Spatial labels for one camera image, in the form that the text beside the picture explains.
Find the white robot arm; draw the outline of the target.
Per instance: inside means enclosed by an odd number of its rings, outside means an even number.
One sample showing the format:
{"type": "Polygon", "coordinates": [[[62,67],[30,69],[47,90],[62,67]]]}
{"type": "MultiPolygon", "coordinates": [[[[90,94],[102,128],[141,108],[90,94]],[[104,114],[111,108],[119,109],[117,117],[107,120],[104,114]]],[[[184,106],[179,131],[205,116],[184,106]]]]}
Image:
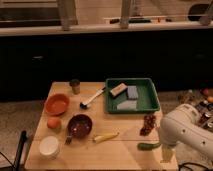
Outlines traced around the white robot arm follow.
{"type": "Polygon", "coordinates": [[[199,126],[198,110],[189,104],[181,104],[164,115],[158,129],[162,144],[174,147],[182,142],[213,161],[213,133],[199,126]]]}

